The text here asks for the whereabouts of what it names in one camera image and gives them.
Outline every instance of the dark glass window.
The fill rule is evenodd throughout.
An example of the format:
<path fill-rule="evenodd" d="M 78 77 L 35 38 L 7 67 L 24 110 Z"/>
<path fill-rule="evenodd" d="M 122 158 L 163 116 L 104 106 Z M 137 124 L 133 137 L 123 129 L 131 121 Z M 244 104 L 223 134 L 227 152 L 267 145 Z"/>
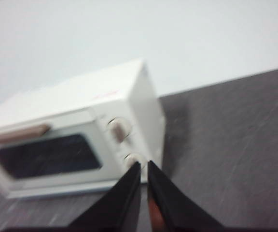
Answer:
<path fill-rule="evenodd" d="M 80 134 L 0 149 L 0 165 L 16 179 L 101 167 Z"/>

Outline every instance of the microwave door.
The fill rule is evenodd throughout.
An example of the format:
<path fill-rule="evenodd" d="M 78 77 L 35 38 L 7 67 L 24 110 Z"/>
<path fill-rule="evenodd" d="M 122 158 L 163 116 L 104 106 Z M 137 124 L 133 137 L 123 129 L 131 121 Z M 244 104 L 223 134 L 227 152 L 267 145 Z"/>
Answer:
<path fill-rule="evenodd" d="M 0 166 L 16 180 L 101 168 L 81 134 L 2 148 Z"/>
<path fill-rule="evenodd" d="M 9 198 L 97 190 L 122 174 L 95 121 L 0 145 L 0 189 Z"/>

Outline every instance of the gray table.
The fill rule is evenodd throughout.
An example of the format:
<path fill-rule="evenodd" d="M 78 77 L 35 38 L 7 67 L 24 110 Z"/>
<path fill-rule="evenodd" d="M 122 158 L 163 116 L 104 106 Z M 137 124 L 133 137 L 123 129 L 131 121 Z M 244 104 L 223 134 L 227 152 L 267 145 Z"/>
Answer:
<path fill-rule="evenodd" d="M 278 227 L 278 70 L 161 99 L 164 171 L 227 226 Z M 0 196 L 0 229 L 65 226 L 104 193 L 33 200 Z M 138 231 L 150 231 L 142 186 Z"/>

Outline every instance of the knob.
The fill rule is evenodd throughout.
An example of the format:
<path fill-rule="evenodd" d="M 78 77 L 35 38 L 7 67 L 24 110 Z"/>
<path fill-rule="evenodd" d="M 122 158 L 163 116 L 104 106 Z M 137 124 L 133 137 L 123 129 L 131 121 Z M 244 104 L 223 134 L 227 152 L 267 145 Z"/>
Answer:
<path fill-rule="evenodd" d="M 131 133 L 131 125 L 125 118 L 117 117 L 108 123 L 107 128 L 116 138 L 117 142 L 121 143 Z"/>
<path fill-rule="evenodd" d="M 135 162 L 139 162 L 141 165 L 141 169 L 147 164 L 146 159 L 140 155 L 139 153 L 130 153 L 124 158 L 124 163 L 127 168 L 133 166 Z"/>

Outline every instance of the white background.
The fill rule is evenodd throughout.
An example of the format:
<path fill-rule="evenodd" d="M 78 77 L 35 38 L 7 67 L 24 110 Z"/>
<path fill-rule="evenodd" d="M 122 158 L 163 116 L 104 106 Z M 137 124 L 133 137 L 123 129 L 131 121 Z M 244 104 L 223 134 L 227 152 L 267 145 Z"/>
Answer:
<path fill-rule="evenodd" d="M 158 95 L 278 68 L 278 0 L 0 0 L 0 103 L 134 58 Z"/>

